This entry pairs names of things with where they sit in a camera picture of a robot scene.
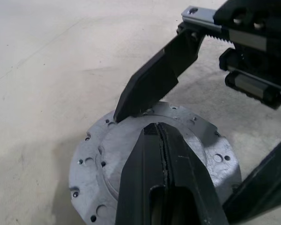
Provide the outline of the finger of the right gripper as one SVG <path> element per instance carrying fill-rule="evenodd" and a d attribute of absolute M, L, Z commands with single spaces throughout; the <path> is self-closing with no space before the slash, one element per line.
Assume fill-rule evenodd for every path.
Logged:
<path fill-rule="evenodd" d="M 166 96 L 197 60 L 204 37 L 199 27 L 179 24 L 177 35 L 132 75 L 119 98 L 114 121 L 142 113 Z"/>
<path fill-rule="evenodd" d="M 281 142 L 235 189 L 223 209 L 231 225 L 281 206 Z"/>

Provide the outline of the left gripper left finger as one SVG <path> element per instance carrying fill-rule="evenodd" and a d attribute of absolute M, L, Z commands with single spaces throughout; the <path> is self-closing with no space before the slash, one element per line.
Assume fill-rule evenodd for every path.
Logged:
<path fill-rule="evenodd" d="M 115 225 L 162 225 L 167 162 L 159 123 L 144 127 L 121 172 Z"/>

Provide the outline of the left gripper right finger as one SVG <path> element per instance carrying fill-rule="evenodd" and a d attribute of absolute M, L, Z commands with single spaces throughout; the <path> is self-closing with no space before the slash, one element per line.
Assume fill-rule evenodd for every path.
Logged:
<path fill-rule="evenodd" d="M 177 128 L 157 127 L 168 170 L 161 225 L 229 225 L 207 168 Z"/>

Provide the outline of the grey toothed gear disc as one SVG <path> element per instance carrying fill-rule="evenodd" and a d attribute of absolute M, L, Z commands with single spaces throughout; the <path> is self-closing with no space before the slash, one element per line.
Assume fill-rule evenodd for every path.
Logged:
<path fill-rule="evenodd" d="M 119 123 L 113 115 L 110 112 L 91 126 L 70 164 L 71 202 L 87 225 L 114 225 L 122 169 L 141 130 L 150 123 L 176 127 L 208 172 L 215 162 L 237 160 L 215 125 L 182 106 L 159 102 Z"/>

